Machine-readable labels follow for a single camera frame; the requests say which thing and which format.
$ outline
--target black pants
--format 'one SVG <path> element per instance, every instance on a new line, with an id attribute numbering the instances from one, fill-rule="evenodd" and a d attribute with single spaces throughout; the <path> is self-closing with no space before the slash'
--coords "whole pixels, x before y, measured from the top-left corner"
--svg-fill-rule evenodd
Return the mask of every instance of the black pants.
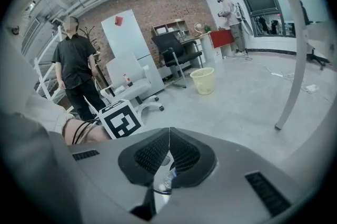
<path id="1" fill-rule="evenodd" d="M 100 99 L 92 79 L 89 79 L 87 82 L 84 82 L 73 89 L 66 89 L 65 93 L 75 111 L 83 121 L 94 119 L 89 110 L 89 105 L 85 101 L 84 97 L 86 97 L 89 103 L 95 107 L 97 111 L 100 111 L 106 106 Z"/>

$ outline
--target office chair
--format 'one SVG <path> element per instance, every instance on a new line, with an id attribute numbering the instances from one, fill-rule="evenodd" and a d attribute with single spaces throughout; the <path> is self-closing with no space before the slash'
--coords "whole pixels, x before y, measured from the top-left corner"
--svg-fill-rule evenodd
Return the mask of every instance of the office chair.
<path id="1" fill-rule="evenodd" d="M 196 52 L 186 54 L 183 45 L 177 40 L 173 33 L 167 33 L 152 38 L 152 41 L 157 46 L 159 52 L 163 55 L 165 65 L 167 67 L 178 66 L 181 76 L 179 79 L 173 82 L 176 87 L 186 88 L 186 79 L 180 64 L 189 62 L 202 55 L 202 52 Z M 184 85 L 176 84 L 181 78 L 184 80 Z"/>
<path id="2" fill-rule="evenodd" d="M 164 110 L 164 107 L 159 103 L 159 98 L 157 96 L 149 97 L 145 103 L 139 98 L 139 95 L 147 92 L 151 88 L 151 82 L 149 80 L 149 68 L 148 66 L 141 67 L 137 61 L 135 55 L 132 52 L 128 52 L 106 64 L 106 69 L 109 73 L 112 85 L 101 90 L 101 95 L 105 97 L 111 104 L 115 103 L 120 99 L 133 100 L 136 99 L 139 106 L 135 107 L 138 112 L 139 117 L 142 116 L 142 111 L 144 108 L 149 106 L 158 107 L 160 111 Z M 124 74 L 126 74 L 133 85 L 128 87 L 125 82 Z M 116 96 L 108 94 L 110 88 L 119 88 L 124 86 L 125 90 Z"/>

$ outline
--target brick wall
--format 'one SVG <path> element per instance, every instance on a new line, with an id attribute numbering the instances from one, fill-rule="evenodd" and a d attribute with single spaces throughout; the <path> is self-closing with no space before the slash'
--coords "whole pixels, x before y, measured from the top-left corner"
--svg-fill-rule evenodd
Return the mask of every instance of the brick wall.
<path id="1" fill-rule="evenodd" d="M 101 61 L 98 65 L 109 83 L 111 80 L 105 66 L 113 59 L 113 54 L 101 22 L 129 9 L 133 10 L 157 68 L 161 67 L 161 63 L 157 47 L 151 40 L 151 28 L 153 25 L 165 24 L 181 18 L 186 20 L 192 35 L 197 35 L 197 32 L 194 31 L 194 24 L 197 22 L 202 25 L 209 25 L 213 30 L 216 30 L 216 25 L 206 0 L 110 0 L 105 2 L 78 19 L 80 28 L 83 30 L 85 30 L 85 27 L 90 30 L 95 26 L 91 31 L 90 38 L 91 40 L 97 39 L 95 48 L 101 49 Z M 64 107 L 69 105 L 66 97 L 60 102 L 60 105 Z"/>

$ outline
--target sleeve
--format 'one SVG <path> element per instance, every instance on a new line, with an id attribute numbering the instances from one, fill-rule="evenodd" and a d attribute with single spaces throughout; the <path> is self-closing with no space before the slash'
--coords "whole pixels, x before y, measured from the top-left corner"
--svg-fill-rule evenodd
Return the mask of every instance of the sleeve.
<path id="1" fill-rule="evenodd" d="M 85 46 L 86 46 L 86 54 L 87 57 L 96 54 L 96 49 L 93 47 L 93 45 L 90 43 L 90 41 L 85 38 Z"/>
<path id="2" fill-rule="evenodd" d="M 40 123 L 48 131 L 62 134 L 63 127 L 73 115 L 51 100 L 41 97 L 35 91 L 31 94 L 24 111 L 24 116 Z"/>
<path id="3" fill-rule="evenodd" d="M 224 1 L 223 3 L 223 15 L 227 16 L 231 13 L 231 5 L 228 1 Z"/>
<path id="4" fill-rule="evenodd" d="M 55 50 L 53 58 L 52 58 L 52 63 L 56 63 L 56 62 L 61 62 L 60 51 L 58 49 L 58 46 L 56 47 L 56 50 Z"/>

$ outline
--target water bottle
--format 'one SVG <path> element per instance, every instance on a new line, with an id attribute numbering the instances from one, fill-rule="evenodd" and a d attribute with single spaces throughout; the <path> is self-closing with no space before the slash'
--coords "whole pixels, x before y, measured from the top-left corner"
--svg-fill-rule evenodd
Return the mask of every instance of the water bottle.
<path id="1" fill-rule="evenodd" d="M 172 180 L 177 176 L 177 172 L 175 168 L 173 168 L 171 171 L 169 171 L 164 178 L 164 186 L 167 189 L 172 189 Z"/>
<path id="2" fill-rule="evenodd" d="M 184 41 L 183 38 L 181 37 L 180 33 L 178 33 L 178 40 L 179 40 L 179 42 Z"/>
<path id="3" fill-rule="evenodd" d="M 129 87 L 131 87 L 131 86 L 133 85 L 133 83 L 131 82 L 130 78 L 128 78 L 128 77 L 126 76 L 126 74 L 124 74 L 124 79 L 125 79 L 125 82 L 127 83 L 127 85 L 128 85 Z"/>

